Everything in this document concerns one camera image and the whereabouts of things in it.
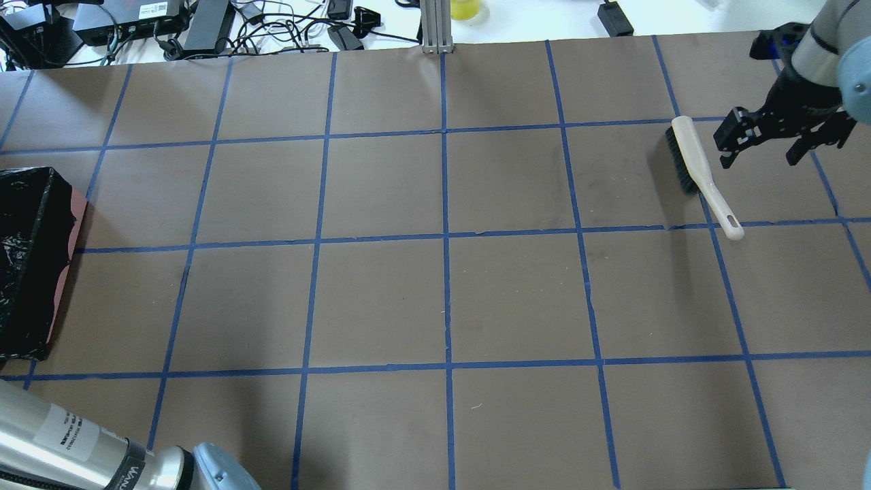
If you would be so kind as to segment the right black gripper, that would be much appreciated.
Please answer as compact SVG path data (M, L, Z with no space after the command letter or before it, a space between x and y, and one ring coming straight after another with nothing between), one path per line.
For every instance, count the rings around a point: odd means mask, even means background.
M768 140L795 142L786 152L790 167L797 165L819 146L843 148L857 120L841 108L836 87L819 86L793 68L784 68L756 111L732 108L715 131L713 139L721 151L722 168L729 169L740 152Z

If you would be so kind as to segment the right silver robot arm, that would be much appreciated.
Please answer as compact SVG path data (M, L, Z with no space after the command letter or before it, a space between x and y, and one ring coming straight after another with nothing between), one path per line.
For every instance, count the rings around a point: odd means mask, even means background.
M820 146L843 148L869 123L869 43L868 1L827 1L809 24L760 31L750 57L782 67L759 109L732 108L715 131L722 167L768 140L793 139L790 165Z

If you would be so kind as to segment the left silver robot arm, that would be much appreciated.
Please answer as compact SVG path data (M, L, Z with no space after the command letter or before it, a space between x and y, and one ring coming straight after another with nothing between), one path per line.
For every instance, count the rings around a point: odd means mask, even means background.
M3 489L257 489L209 442L147 450L9 382L1 385Z

